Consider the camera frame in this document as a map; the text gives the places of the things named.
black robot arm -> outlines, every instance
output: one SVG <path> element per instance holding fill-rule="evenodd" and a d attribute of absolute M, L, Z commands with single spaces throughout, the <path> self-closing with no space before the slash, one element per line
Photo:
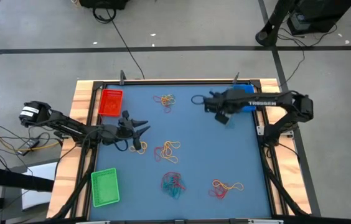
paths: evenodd
<path fill-rule="evenodd" d="M 313 118 L 313 103 L 307 95 L 296 91 L 285 93 L 245 93 L 244 90 L 230 89 L 223 93 L 210 92 L 212 97 L 204 97 L 206 112 L 216 113 L 215 119 L 227 123 L 226 114 L 238 113 L 244 106 L 280 106 L 286 110 L 275 124 L 264 127 L 264 142 L 277 144 L 281 133 L 297 127 L 297 122 L 307 122 Z"/>
<path fill-rule="evenodd" d="M 139 137 L 149 129 L 149 126 L 135 131 L 134 128 L 147 123 L 147 121 L 135 121 L 129 119 L 127 111 L 122 113 L 118 125 L 102 124 L 99 126 L 87 126 L 59 111 L 52 110 L 50 105 L 39 101 L 24 103 L 24 108 L 19 115 L 21 124 L 29 126 L 48 126 L 54 130 L 58 137 L 67 134 L 73 138 L 76 143 L 81 144 L 88 139 L 90 144 L 102 142 L 105 145 L 114 144 L 118 141 L 133 139 L 136 150 L 141 149 Z"/>

